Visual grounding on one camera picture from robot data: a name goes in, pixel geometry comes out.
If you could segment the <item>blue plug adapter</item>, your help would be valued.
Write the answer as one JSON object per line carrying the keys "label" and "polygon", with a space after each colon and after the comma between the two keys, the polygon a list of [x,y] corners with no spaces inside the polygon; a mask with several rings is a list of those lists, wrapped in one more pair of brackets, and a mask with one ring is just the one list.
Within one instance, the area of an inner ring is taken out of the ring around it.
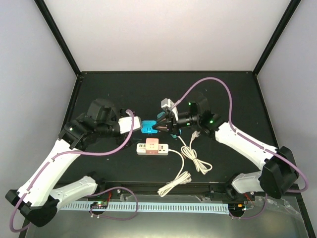
{"label": "blue plug adapter", "polygon": [[156,134],[158,133],[158,130],[154,129],[153,126],[156,124],[157,122],[155,120],[143,120],[142,121],[142,128],[141,128],[141,132],[143,134]]}

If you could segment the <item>pink cube plug adapter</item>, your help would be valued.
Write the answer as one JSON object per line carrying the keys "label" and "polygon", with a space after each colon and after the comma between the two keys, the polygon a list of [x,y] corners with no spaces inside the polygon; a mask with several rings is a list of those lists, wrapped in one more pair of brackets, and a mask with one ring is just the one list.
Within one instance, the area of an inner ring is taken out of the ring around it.
{"label": "pink cube plug adapter", "polygon": [[159,152],[159,139],[158,138],[147,138],[146,139],[146,154],[154,155]]}

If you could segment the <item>white power strip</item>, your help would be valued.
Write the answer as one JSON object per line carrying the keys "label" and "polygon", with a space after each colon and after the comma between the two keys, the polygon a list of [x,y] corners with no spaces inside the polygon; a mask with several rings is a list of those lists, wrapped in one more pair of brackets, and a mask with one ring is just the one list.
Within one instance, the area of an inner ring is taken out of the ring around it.
{"label": "white power strip", "polygon": [[154,153],[146,152],[146,144],[138,143],[136,147],[136,152],[138,155],[151,155],[151,156],[167,156],[168,155],[169,146],[168,144],[159,144],[158,151]]}

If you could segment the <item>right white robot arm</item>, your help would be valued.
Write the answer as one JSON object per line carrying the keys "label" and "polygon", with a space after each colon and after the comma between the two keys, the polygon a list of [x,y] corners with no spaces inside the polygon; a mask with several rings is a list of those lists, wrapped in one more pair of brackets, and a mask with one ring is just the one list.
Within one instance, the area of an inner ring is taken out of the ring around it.
{"label": "right white robot arm", "polygon": [[192,127],[207,137],[235,150],[251,161],[259,170],[248,174],[234,175],[225,187],[225,194],[231,200],[243,193],[265,192],[280,199],[298,179],[299,173],[293,164],[290,149],[276,148],[260,142],[239,129],[234,129],[220,115],[212,113],[205,97],[188,103],[189,110],[180,113],[175,103],[165,98],[160,106],[160,116],[153,129],[179,136],[180,130]]}

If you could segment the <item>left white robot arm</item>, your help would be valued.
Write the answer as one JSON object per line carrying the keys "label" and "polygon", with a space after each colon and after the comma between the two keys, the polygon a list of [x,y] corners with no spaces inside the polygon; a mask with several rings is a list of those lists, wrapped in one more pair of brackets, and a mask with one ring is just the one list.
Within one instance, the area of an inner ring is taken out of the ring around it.
{"label": "left white robot arm", "polygon": [[86,113],[65,124],[51,152],[30,179],[5,195],[14,206],[10,230],[17,233],[28,229],[28,226],[14,228],[17,212],[30,224],[43,227],[62,207],[83,197],[103,197],[105,180],[95,172],[60,188],[55,185],[79,156],[112,155],[126,147],[132,133],[141,128],[141,119],[131,110],[118,110],[106,99],[94,100]]}

